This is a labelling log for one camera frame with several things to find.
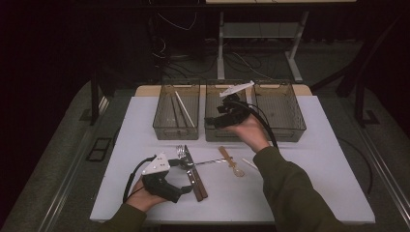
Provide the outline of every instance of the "metal utensil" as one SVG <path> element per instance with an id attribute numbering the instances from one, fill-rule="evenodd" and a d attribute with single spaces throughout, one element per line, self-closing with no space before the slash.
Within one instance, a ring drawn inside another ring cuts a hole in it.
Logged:
<path id="1" fill-rule="evenodd" d="M 232 167 L 235 176 L 243 177 L 245 175 L 245 172 L 236 166 L 236 162 L 232 161 L 232 159 L 229 157 L 229 154 L 226 152 L 225 148 L 223 146 L 220 146 L 218 147 L 218 150 L 220 150 L 220 153 L 229 162 L 229 166 Z"/>
<path id="2" fill-rule="evenodd" d="M 202 164 L 207 164 L 207 163 L 213 163 L 213 162 L 225 162 L 226 159 L 225 158 L 221 158 L 221 159 L 212 159 L 212 160 L 208 160 L 208 161 L 202 161 L 202 162 L 196 162 L 195 166 L 197 165 L 202 165 Z"/>
<path id="3" fill-rule="evenodd" d="M 180 159 L 181 166 L 184 166 L 188 170 L 187 175 L 190 179 L 190 183 L 192 184 L 196 200 L 201 201 L 203 198 L 207 198 L 208 193 L 202 183 L 201 178 L 199 177 L 199 173 L 196 170 L 195 163 L 192 160 L 192 156 L 190 155 L 187 145 L 177 146 L 177 154 Z"/>

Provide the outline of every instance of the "black wire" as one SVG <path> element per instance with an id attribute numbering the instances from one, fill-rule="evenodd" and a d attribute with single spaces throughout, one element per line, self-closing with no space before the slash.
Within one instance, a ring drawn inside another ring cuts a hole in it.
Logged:
<path id="1" fill-rule="evenodd" d="M 349 145 L 350 147 L 352 147 L 357 153 L 359 153 L 359 155 L 363 158 L 363 160 L 365 160 L 365 163 L 366 163 L 367 168 L 368 168 L 369 179 L 370 179 L 370 180 L 369 180 L 369 183 L 368 183 L 368 188 L 367 188 L 367 195 L 370 195 L 371 189 L 373 188 L 373 171 L 372 171 L 372 169 L 371 169 L 370 163 L 368 162 L 368 160 L 367 160 L 367 158 L 365 157 L 365 155 L 364 155 L 355 145 L 353 145 L 352 143 L 350 143 L 349 141 L 347 141 L 347 140 L 345 140 L 345 139 L 343 139 L 343 138 L 341 138 L 341 137 L 336 136 L 336 138 L 337 138 L 338 140 L 340 140 L 340 141 L 343 141 L 344 143 L 346 143 L 346 144 Z"/>
<path id="2" fill-rule="evenodd" d="M 139 168 L 140 166 L 142 166 L 142 164 L 144 164 L 145 162 L 154 160 L 156 157 L 157 157 L 157 156 L 153 156 L 153 157 L 151 157 L 151 158 L 147 158 L 147 159 L 143 160 L 143 161 L 142 161 L 141 163 L 139 163 L 138 166 L 133 170 L 133 173 L 130 174 L 129 180 L 127 181 L 126 189 L 124 190 L 123 203 L 126 203 L 127 199 L 129 198 L 129 192 L 130 192 L 130 189 L 131 189 L 131 184 L 132 184 L 133 178 L 135 177 L 135 173 L 136 173 L 136 171 L 138 170 L 138 168 Z"/>
<path id="3" fill-rule="evenodd" d="M 271 125 L 269 125 L 269 120 L 268 120 L 268 117 L 266 117 L 265 112 L 263 112 L 263 110 L 262 110 L 259 106 L 257 106 L 256 104 L 251 104 L 251 103 L 248 103 L 248 105 L 250 105 L 250 106 L 252 106 L 252 107 L 257 108 L 257 110 L 258 110 L 258 111 L 260 111 L 260 112 L 262 113 L 263 117 L 265 118 L 266 124 L 268 124 L 268 126 L 269 126 L 269 128 L 270 128 L 270 127 L 271 127 Z"/>
<path id="4" fill-rule="evenodd" d="M 134 195 L 134 194 L 136 194 L 137 192 L 139 192 L 141 189 L 144 189 L 144 187 L 141 187 L 141 188 L 139 188 L 139 189 L 133 191 L 133 192 L 127 197 L 127 200 L 130 199 L 130 197 L 131 197 L 132 195 Z"/>
<path id="5" fill-rule="evenodd" d="M 187 76 L 185 73 L 181 72 L 181 71 L 178 70 L 178 69 L 175 69 L 175 68 L 172 68 L 172 67 L 169 67 L 169 66 L 166 66 L 166 68 L 171 69 L 171 70 L 173 70 L 173 71 L 176 71 L 176 72 L 180 73 L 181 75 L 184 76 L 184 78 L 188 78 L 188 76 Z"/>
<path id="6" fill-rule="evenodd" d="M 288 79 L 288 80 L 294 81 L 294 80 L 292 80 L 293 75 L 277 75 L 276 78 L 277 79 Z"/>
<path id="7" fill-rule="evenodd" d="M 267 74 L 268 76 L 273 76 L 273 75 L 275 74 L 275 71 L 277 70 L 278 61 L 274 60 L 274 62 L 275 62 L 274 68 L 272 69 L 272 74 L 269 75 L 269 68 L 271 67 L 271 66 L 269 65 L 270 61 L 271 61 L 271 57 L 268 57 L 268 70 L 266 71 L 266 74 Z"/>
<path id="8" fill-rule="evenodd" d="M 252 73 L 252 70 L 249 68 L 249 66 L 246 66 L 246 67 L 247 67 L 246 70 L 239 70 L 239 69 L 235 68 L 235 67 L 232 65 L 231 62 L 234 62 L 234 61 L 231 61 L 231 60 L 232 60 L 231 58 L 229 58 L 228 56 L 225 56 L 225 55 L 223 55 L 223 57 L 224 57 L 223 61 L 224 61 L 224 62 L 226 63 L 226 65 L 228 65 L 232 70 L 234 70 L 234 71 L 236 71 L 236 72 L 240 72 L 240 73 Z"/>
<path id="9" fill-rule="evenodd" d="M 234 55 L 234 57 L 236 57 L 239 61 L 236 61 L 236 60 L 230 58 L 228 55 Z M 246 67 L 248 69 L 257 70 L 257 69 L 262 67 L 262 61 L 259 58 L 257 58 L 256 56 L 246 56 L 246 55 L 240 55 L 237 52 L 231 52 L 231 53 L 225 54 L 224 57 L 227 58 L 227 59 L 232 60 L 233 63 L 235 63 L 239 66 Z M 256 62 L 258 64 L 256 66 L 253 66 L 250 62 L 246 61 L 244 57 L 251 57 L 254 60 L 256 60 Z"/>
<path id="10" fill-rule="evenodd" d="M 284 42 L 284 39 L 286 39 L 286 38 L 277 38 L 277 41 L 279 42 L 279 43 L 282 43 L 282 44 L 285 44 L 284 46 L 280 46 L 280 47 L 278 47 L 278 45 L 277 44 L 275 44 L 275 46 L 274 46 L 274 48 L 276 49 L 276 50 L 279 50 L 279 52 L 284 52 L 284 51 L 287 51 L 287 50 L 289 50 L 289 48 L 292 46 L 292 43 L 288 43 L 288 42 Z M 238 50 L 238 49 L 244 49 L 244 47 L 246 48 L 246 51 L 244 52 L 244 55 L 247 55 L 247 54 L 252 54 L 252 49 L 254 48 L 254 47 L 249 47 L 249 44 L 259 44 L 259 41 L 257 41 L 257 43 L 255 42 L 255 41 L 250 41 L 249 43 L 247 43 L 247 44 L 245 44 L 245 42 L 242 42 L 242 44 L 240 44 L 240 45 L 237 45 L 237 46 L 233 46 L 232 45 L 232 43 L 226 43 L 226 44 L 228 44 L 229 45 L 229 52 L 232 52 L 232 51 L 234 51 L 234 50 Z M 255 55 L 253 55 L 254 57 L 266 57 L 266 56 L 271 56 L 271 52 L 269 52 L 269 54 L 267 54 L 267 55 L 258 55 L 258 56 L 255 56 Z"/>
<path id="11" fill-rule="evenodd" d="M 189 72 L 189 73 L 203 74 L 203 73 L 209 72 L 209 71 L 212 69 L 212 67 L 215 65 L 216 61 L 217 61 L 217 57 L 215 57 L 215 59 L 213 59 L 212 64 L 211 64 L 211 66 L 210 66 L 208 69 L 206 69 L 206 70 L 204 70 L 204 71 L 195 71 L 195 72 L 194 72 L 194 71 L 191 71 L 191 70 L 189 70 L 189 69 L 187 69 L 187 68 L 185 68 L 185 67 L 183 67 L 183 66 L 181 66 L 181 65 L 177 65 L 177 64 L 175 64 L 175 63 L 170 63 L 170 65 L 177 66 L 177 67 L 179 67 L 179 68 L 181 68 L 181 69 L 183 69 L 183 70 L 185 70 L 185 71 L 187 71 L 187 72 Z"/>
<path id="12" fill-rule="evenodd" d="M 232 41 L 232 38 L 229 39 L 229 41 L 225 44 L 228 45 L 227 53 L 233 52 L 234 50 L 243 50 L 243 54 L 241 55 L 247 55 L 250 53 L 251 48 L 249 47 L 249 44 L 251 44 L 252 41 L 249 39 L 240 39 L 240 40 L 234 40 Z"/>
<path id="13" fill-rule="evenodd" d="M 272 144 L 274 147 L 278 148 L 278 143 L 277 140 L 275 139 L 275 135 L 272 132 L 272 129 L 270 126 L 263 120 L 263 118 L 252 108 L 249 108 L 248 104 L 245 102 L 241 101 L 228 101 L 229 103 L 234 103 L 236 105 L 241 106 L 243 109 L 247 110 L 249 113 L 251 113 L 255 118 L 262 124 L 263 128 L 265 128 L 266 132 L 268 133 L 269 137 L 271 138 Z"/>
<path id="14" fill-rule="evenodd" d="M 170 76 L 168 73 L 166 73 L 166 72 L 164 72 L 164 71 L 161 71 L 161 73 L 164 74 L 164 75 L 166 75 L 166 76 L 168 76 L 168 78 L 170 78 L 170 79 L 173 78 L 172 76 Z"/>

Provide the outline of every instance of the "white tabletop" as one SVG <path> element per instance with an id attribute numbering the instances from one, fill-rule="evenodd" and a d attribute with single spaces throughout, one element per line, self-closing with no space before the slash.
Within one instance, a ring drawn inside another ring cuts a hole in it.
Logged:
<path id="1" fill-rule="evenodd" d="M 307 172 L 314 188 L 323 196 L 336 217 L 345 223 L 374 223 L 374 213 L 342 153 L 318 98 L 298 96 L 307 130 L 298 143 L 280 142 L 283 156 Z M 197 166 L 209 197 L 197 202 L 194 193 L 181 196 L 178 203 L 165 202 L 154 207 L 147 217 L 152 223 L 272 223 L 274 218 L 262 192 L 257 170 L 241 161 L 252 160 L 254 153 L 241 142 L 206 142 L 203 120 L 199 120 L 199 139 L 159 141 L 152 127 L 158 97 L 134 97 L 106 169 L 90 216 L 91 220 L 110 219 L 122 203 L 130 173 L 144 159 L 165 152 L 176 159 L 175 146 L 187 144 L 195 162 L 220 159 L 224 145 L 246 175 L 234 176 L 225 162 Z M 200 119 L 204 117 L 200 98 Z M 176 186 L 189 184 L 185 172 L 171 167 L 166 180 Z"/>

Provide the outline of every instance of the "wrist-mounted device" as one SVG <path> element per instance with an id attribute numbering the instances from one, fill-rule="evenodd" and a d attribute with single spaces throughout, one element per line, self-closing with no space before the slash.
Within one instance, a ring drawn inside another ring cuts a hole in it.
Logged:
<path id="1" fill-rule="evenodd" d="M 151 194 L 177 203 L 182 194 L 191 192 L 192 186 L 176 188 L 165 180 L 166 175 L 169 173 L 170 167 L 177 166 L 180 162 L 178 159 L 168 160 L 165 154 L 161 153 L 158 156 L 153 156 L 143 160 L 136 167 L 127 182 L 123 196 L 123 203 L 125 203 L 129 197 L 130 188 L 136 171 L 146 161 L 150 161 L 151 163 L 142 171 L 142 183 L 144 184 L 145 189 L 147 189 Z"/>
<path id="2" fill-rule="evenodd" d="M 205 118 L 205 124 L 214 126 L 216 129 L 222 129 L 229 126 L 241 124 L 248 118 L 250 114 L 252 114 L 266 130 L 269 137 L 271 138 L 274 147 L 278 147 L 277 140 L 275 139 L 274 133 L 271 130 L 266 116 L 266 120 L 264 120 L 259 115 L 259 113 L 250 108 L 250 106 L 257 107 L 256 105 L 251 105 L 247 102 L 240 101 L 240 98 L 237 94 L 228 95 L 222 100 L 222 105 L 217 107 L 218 113 L 221 115 L 219 117 Z"/>

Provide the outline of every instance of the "green sleeve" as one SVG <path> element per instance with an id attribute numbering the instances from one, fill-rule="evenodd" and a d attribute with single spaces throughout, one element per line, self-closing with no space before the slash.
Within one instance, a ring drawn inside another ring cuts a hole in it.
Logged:
<path id="1" fill-rule="evenodd" d="M 263 178 L 263 192 L 280 232 L 346 231 L 322 196 L 313 189 L 308 174 L 286 161 L 279 150 L 267 147 L 253 158 Z"/>
<path id="2" fill-rule="evenodd" d="M 99 232 L 138 232 L 147 215 L 134 208 L 123 204 L 112 219 L 104 222 Z"/>

